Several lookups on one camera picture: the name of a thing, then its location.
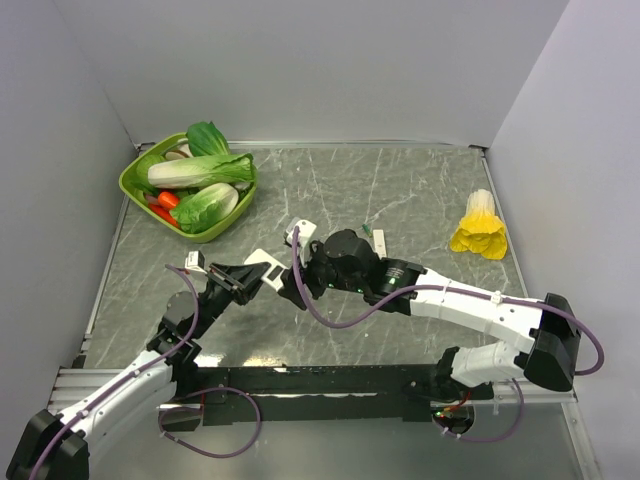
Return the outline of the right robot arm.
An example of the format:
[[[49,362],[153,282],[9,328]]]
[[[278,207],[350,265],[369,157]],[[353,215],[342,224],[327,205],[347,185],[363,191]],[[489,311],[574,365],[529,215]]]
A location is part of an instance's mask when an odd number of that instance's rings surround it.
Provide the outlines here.
[[[328,289],[352,292],[377,311],[443,320],[485,333],[495,343],[451,347],[436,375],[438,390],[459,398],[469,388],[525,378],[555,392],[573,387],[581,331],[569,302],[549,293],[523,299],[453,281],[412,262],[382,258],[370,243],[344,229],[326,241],[300,221],[285,235],[292,266],[282,276],[281,296],[313,312]]]

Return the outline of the white red remote control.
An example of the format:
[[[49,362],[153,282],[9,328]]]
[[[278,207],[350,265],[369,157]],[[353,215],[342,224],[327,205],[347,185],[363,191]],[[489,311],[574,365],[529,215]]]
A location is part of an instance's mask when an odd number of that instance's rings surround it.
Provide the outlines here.
[[[262,271],[260,280],[275,292],[284,289],[283,275],[288,268],[263,249],[254,250],[245,260],[245,265],[257,265]]]

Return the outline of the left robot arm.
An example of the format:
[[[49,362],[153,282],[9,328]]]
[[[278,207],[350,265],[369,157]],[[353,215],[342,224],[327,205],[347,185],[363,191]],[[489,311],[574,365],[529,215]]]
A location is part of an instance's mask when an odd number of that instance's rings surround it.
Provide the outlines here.
[[[6,471],[9,479],[86,479],[110,444],[140,415],[174,400],[200,398],[198,339],[231,304],[244,305],[270,273],[268,261],[240,266],[187,262],[176,269],[186,290],[174,294],[157,333],[118,375],[75,404],[53,414],[42,410],[27,423]]]

